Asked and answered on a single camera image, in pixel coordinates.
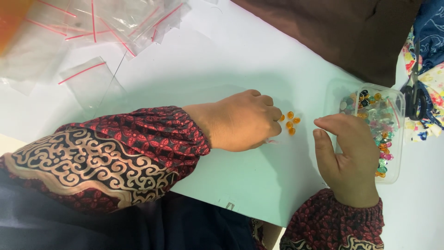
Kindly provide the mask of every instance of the brown fabric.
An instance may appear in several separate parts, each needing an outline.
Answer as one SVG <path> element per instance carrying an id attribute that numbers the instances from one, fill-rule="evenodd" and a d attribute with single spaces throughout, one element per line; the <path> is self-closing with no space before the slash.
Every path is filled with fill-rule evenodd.
<path id="1" fill-rule="evenodd" d="M 232 0 L 325 60 L 391 87 L 421 0 Z"/>

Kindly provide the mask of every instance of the person's left hand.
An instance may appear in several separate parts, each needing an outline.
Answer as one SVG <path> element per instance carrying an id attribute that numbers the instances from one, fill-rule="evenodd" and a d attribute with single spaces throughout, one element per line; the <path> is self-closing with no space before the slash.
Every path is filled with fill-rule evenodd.
<path id="1" fill-rule="evenodd" d="M 213 149 L 240 152 L 254 149 L 281 133 L 282 112 L 273 99 L 247 90 L 215 103 L 183 107 L 210 141 Z"/>

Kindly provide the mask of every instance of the blue fabric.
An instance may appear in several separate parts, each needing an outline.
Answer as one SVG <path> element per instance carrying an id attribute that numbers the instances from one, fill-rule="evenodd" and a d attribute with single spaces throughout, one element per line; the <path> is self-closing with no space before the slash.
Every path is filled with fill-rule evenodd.
<path id="1" fill-rule="evenodd" d="M 155 202 L 88 216 L 17 186 L 0 171 L 0 250 L 254 250 L 249 221 L 172 192 Z"/>
<path id="2" fill-rule="evenodd" d="M 420 74 L 444 61 L 444 0 L 425 0 L 413 24 L 423 58 Z"/>

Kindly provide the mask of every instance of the green gem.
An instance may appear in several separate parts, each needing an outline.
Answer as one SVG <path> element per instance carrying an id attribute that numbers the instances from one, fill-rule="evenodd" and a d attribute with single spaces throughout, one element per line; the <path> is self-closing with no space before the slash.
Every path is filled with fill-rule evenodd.
<path id="1" fill-rule="evenodd" d="M 387 168 L 386 167 L 380 167 L 377 169 L 379 173 L 386 173 L 387 172 Z"/>

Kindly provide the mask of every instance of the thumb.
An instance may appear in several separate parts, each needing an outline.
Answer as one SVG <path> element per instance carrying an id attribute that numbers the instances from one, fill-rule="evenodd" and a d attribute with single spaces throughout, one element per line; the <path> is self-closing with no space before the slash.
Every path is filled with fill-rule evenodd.
<path id="1" fill-rule="evenodd" d="M 332 141 L 327 132 L 322 129 L 313 130 L 313 137 L 319 173 L 324 180 L 329 179 L 339 170 Z"/>

